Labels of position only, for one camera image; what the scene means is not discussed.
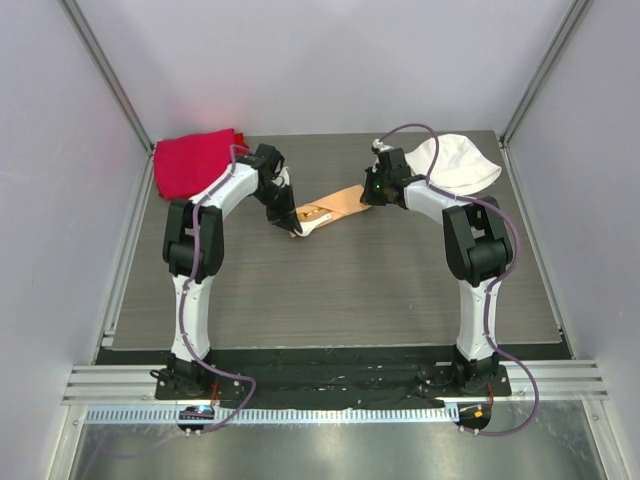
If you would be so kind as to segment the gold fork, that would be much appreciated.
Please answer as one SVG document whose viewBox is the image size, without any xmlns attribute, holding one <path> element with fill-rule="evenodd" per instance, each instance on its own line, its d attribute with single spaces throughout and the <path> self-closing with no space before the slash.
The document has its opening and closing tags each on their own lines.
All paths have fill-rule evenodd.
<svg viewBox="0 0 640 480">
<path fill-rule="evenodd" d="M 302 209 L 299 209 L 297 211 L 298 219 L 301 222 L 313 221 L 316 218 L 319 218 L 325 214 L 326 214 L 326 211 L 322 208 L 312 208 L 305 211 L 303 211 Z"/>
</svg>

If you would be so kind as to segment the white ceramic spoon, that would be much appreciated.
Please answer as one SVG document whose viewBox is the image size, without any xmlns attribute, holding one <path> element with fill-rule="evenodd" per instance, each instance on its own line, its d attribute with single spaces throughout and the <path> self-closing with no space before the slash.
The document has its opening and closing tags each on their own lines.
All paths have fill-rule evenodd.
<svg viewBox="0 0 640 480">
<path fill-rule="evenodd" d="M 309 236 L 314 230 L 320 228 L 321 226 L 330 223 L 333 220 L 333 214 L 327 213 L 322 216 L 319 216 L 313 220 L 309 221 L 301 221 L 299 223 L 298 228 L 294 229 L 289 233 L 291 238 L 304 238 Z"/>
</svg>

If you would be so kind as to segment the beige satin napkin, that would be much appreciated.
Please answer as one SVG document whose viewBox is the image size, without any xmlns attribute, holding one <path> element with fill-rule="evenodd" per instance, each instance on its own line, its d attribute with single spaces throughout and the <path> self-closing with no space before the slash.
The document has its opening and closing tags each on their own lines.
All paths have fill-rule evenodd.
<svg viewBox="0 0 640 480">
<path fill-rule="evenodd" d="M 369 209 L 370 206 L 362 202 L 363 193 L 363 185 L 354 185 L 312 201 L 311 203 L 297 207 L 296 213 L 299 209 L 305 211 L 312 208 L 322 208 L 326 211 L 326 214 L 332 213 L 333 220 L 320 227 L 322 228 L 345 217 L 355 215 Z"/>
</svg>

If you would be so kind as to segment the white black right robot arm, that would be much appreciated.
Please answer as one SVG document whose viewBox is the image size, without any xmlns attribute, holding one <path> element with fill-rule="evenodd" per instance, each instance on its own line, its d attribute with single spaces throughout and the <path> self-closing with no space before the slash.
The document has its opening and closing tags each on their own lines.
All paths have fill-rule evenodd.
<svg viewBox="0 0 640 480">
<path fill-rule="evenodd" d="M 453 349 L 451 380 L 472 395 L 495 377 L 497 295 L 514 261 L 508 229 L 513 222 L 492 197 L 456 195 L 414 174 L 401 148 L 376 142 L 374 164 L 366 169 L 361 201 L 397 205 L 442 226 L 445 259 L 460 289 L 460 328 Z"/>
</svg>

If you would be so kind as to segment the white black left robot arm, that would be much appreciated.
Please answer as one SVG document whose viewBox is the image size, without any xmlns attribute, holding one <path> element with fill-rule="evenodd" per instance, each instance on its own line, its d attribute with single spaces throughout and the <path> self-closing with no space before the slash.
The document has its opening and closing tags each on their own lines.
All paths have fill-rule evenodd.
<svg viewBox="0 0 640 480">
<path fill-rule="evenodd" d="M 167 370 L 190 398 L 205 397 L 213 375 L 205 363 L 210 292 L 225 255 L 224 220 L 246 198 L 257 199 L 268 222 L 296 236 L 303 228 L 296 214 L 293 186 L 282 153 L 260 144 L 253 152 L 233 145 L 231 163 L 202 191 L 169 204 L 162 248 L 176 295 L 175 337 Z"/>
</svg>

